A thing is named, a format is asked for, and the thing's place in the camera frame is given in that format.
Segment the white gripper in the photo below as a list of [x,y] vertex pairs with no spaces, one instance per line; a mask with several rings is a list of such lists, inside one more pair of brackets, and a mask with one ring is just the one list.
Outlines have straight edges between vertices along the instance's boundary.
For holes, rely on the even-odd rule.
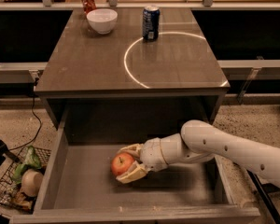
[[121,152],[126,152],[142,162],[135,161],[126,172],[116,177],[122,184],[134,182],[146,176],[148,172],[158,172],[168,167],[162,155],[160,138],[147,140],[143,145],[136,143],[122,147],[119,150],[119,153]]

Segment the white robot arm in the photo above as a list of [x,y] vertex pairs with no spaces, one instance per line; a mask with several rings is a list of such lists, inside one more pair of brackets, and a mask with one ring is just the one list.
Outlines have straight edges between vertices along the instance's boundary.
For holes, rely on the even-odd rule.
[[123,184],[174,163],[206,162],[219,155],[280,188],[280,148],[224,133],[200,120],[186,122],[179,133],[121,150],[135,158],[128,170],[117,176]]

